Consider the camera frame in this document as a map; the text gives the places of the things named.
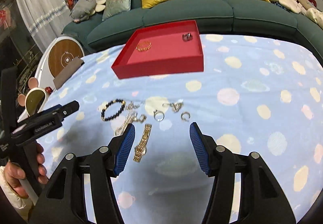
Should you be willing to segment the person left hand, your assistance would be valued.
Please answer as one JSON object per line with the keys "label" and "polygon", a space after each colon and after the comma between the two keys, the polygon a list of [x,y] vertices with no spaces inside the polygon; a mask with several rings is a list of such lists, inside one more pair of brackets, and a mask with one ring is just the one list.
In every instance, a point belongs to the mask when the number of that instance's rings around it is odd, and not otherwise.
{"label": "person left hand", "polygon": [[[47,184],[48,177],[47,177],[47,170],[43,165],[45,162],[45,157],[43,155],[44,148],[38,142],[35,142],[35,146],[37,148],[37,163],[38,163],[38,182],[40,184]],[[8,162],[4,167],[4,177],[7,184],[11,187],[11,189],[21,198],[27,199],[29,196],[26,190],[20,183],[20,180],[25,180],[26,174],[23,169],[21,169],[16,164],[12,162]]]}

